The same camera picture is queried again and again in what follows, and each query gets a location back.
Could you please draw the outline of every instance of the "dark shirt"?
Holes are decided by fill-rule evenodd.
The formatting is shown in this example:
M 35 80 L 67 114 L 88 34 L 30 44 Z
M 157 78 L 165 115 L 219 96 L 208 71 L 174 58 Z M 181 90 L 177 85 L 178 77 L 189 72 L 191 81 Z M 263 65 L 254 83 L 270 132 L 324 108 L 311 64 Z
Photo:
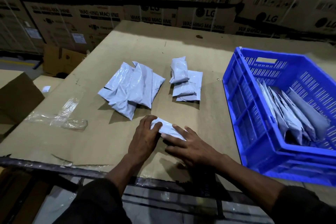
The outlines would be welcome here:
M 315 193 L 301 187 L 286 186 L 273 206 L 275 224 L 335 223 L 336 210 L 319 200 Z M 107 179 L 83 186 L 76 198 L 54 224 L 131 223 L 117 187 Z

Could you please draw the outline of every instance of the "tabletop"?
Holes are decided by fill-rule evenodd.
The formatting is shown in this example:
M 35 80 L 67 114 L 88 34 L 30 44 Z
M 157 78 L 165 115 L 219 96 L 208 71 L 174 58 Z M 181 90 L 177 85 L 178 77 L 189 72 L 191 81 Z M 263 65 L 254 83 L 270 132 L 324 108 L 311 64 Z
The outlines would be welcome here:
M 140 119 L 153 114 L 179 126 L 188 125 L 216 150 L 240 162 L 222 77 L 235 47 L 305 54 L 336 78 L 336 49 L 321 42 L 258 38 L 122 21 L 94 51 L 35 109 L 52 116 L 66 112 L 85 119 L 84 131 L 22 122 L 1 144 L 0 156 L 51 164 L 67 160 L 74 166 L 115 166 L 127 152 Z M 203 72 L 201 101 L 176 102 L 170 80 L 171 59 L 186 56 L 189 70 Z M 137 108 L 132 121 L 112 110 L 97 92 L 122 62 L 140 62 L 166 78 L 152 109 Z M 188 181 L 180 161 L 164 151 L 159 140 L 138 173 L 142 178 Z M 225 179 L 226 189 L 237 191 Z

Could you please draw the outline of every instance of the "blue plastic crate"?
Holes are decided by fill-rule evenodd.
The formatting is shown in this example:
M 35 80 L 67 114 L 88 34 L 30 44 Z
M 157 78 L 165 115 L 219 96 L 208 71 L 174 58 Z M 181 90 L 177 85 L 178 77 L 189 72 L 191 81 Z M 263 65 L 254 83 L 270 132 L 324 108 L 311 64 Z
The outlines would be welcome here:
M 256 80 L 289 87 L 331 120 L 310 147 L 285 143 Z M 261 174 L 336 187 L 336 83 L 304 55 L 236 48 L 223 77 L 244 166 Z

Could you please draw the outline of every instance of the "hand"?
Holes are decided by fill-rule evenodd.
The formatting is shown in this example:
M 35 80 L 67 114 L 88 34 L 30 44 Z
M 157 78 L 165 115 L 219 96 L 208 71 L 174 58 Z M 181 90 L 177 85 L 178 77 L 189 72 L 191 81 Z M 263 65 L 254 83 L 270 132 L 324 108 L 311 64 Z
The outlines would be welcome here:
M 141 119 L 128 147 L 128 155 L 137 164 L 143 163 L 149 158 L 160 138 L 159 129 L 162 127 L 162 123 L 156 123 L 151 129 L 151 123 L 155 119 L 157 116 L 154 115 L 147 115 Z
M 186 141 L 167 134 L 162 134 L 161 136 L 164 139 L 174 145 L 166 147 L 167 153 L 182 159 L 187 165 L 215 166 L 215 163 L 221 158 L 222 154 L 204 142 L 191 128 L 185 126 L 185 131 L 175 124 L 173 124 L 173 128 L 176 129 Z

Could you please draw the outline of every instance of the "person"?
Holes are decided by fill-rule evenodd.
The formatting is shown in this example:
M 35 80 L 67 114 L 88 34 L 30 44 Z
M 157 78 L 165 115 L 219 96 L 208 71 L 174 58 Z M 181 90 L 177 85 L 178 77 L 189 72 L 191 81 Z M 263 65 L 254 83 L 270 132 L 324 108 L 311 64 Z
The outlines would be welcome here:
M 121 196 L 131 176 L 153 152 L 160 137 L 157 119 L 149 115 L 141 119 L 128 153 L 105 178 L 94 180 L 78 190 L 76 198 L 54 222 L 58 223 L 131 223 L 122 206 Z M 171 145 L 166 152 L 180 158 L 188 166 L 209 166 L 250 197 L 278 223 L 331 223 L 335 209 L 319 200 L 315 193 L 296 186 L 285 186 L 235 162 L 205 143 L 191 128 L 185 130 L 173 124 L 185 138 L 183 141 L 161 134 Z

